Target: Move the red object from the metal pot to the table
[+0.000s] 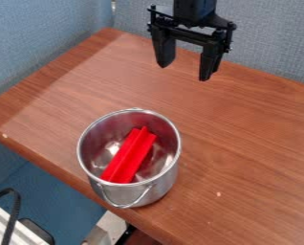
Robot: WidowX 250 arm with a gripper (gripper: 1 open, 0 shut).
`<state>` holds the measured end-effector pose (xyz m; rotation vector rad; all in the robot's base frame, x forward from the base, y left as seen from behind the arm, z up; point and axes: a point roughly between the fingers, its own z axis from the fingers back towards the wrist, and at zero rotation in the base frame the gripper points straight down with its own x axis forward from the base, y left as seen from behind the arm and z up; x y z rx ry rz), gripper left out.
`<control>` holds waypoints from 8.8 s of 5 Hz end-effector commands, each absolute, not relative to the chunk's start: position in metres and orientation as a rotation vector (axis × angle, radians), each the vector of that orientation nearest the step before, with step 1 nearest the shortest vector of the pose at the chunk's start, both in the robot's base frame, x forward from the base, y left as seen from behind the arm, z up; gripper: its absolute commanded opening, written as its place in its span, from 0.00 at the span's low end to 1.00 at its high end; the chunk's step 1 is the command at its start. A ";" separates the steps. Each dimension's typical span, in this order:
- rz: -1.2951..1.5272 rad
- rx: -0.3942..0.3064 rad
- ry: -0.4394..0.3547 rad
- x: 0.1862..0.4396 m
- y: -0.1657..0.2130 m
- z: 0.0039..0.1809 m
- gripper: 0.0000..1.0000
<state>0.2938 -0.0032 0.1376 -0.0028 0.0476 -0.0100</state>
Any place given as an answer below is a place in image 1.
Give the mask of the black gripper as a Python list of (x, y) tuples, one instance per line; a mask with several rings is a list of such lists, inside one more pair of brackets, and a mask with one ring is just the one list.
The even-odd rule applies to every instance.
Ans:
[(162, 68), (175, 60), (176, 40), (203, 46), (199, 80), (210, 80), (218, 71), (223, 54), (231, 50), (236, 24), (216, 13), (218, 0), (174, 0), (172, 7), (152, 5), (148, 32), (158, 64)]

